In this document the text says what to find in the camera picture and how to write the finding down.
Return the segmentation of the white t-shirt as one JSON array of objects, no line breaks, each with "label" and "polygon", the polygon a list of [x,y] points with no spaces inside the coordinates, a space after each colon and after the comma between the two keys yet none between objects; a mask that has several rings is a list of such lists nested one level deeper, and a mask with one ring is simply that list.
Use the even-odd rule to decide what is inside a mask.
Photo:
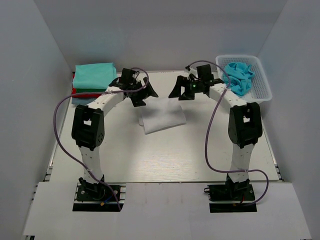
[{"label": "white t-shirt", "polygon": [[187,123],[184,111],[176,98],[152,98],[138,109],[139,125],[146,135]]}]

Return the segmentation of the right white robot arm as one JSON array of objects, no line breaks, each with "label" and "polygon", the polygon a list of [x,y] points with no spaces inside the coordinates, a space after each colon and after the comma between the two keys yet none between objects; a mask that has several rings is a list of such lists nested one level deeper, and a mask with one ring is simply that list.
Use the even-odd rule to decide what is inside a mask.
[{"label": "right white robot arm", "polygon": [[223,107],[229,113],[227,133],[233,149],[230,169],[225,171],[229,183],[225,192],[236,200],[244,193],[242,184],[249,183],[252,151],[263,133],[260,106],[233,93],[230,82],[214,78],[209,63],[196,68],[188,65],[185,69],[188,75],[177,77],[169,98],[191,101],[197,93],[203,93],[215,100],[217,107]]}]

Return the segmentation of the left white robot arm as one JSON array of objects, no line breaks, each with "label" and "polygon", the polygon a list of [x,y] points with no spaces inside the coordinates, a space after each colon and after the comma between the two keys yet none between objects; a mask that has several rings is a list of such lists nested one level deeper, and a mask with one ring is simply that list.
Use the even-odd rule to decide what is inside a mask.
[{"label": "left white robot arm", "polygon": [[88,193],[99,200],[105,196],[106,187],[101,169],[100,145],[105,137],[105,117],[116,105],[129,98],[132,105],[143,107],[148,97],[157,98],[148,73],[138,67],[123,68],[105,92],[87,105],[78,105],[74,112],[71,137],[75,140],[84,164],[81,183],[91,184]]}]

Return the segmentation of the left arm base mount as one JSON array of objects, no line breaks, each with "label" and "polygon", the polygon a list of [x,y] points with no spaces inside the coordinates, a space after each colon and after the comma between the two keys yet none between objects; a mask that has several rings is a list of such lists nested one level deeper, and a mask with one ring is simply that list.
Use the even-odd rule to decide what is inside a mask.
[{"label": "left arm base mount", "polygon": [[125,184],[89,183],[82,177],[76,187],[73,212],[117,213],[124,206],[126,197]]}]

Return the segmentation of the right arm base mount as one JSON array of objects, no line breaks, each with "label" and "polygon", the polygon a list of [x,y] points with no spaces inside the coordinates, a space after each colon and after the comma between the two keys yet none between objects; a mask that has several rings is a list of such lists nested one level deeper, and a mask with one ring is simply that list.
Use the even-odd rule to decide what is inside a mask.
[{"label": "right arm base mount", "polygon": [[250,180],[233,182],[230,176],[224,184],[210,184],[203,189],[209,198],[211,213],[255,213],[255,193]]}]

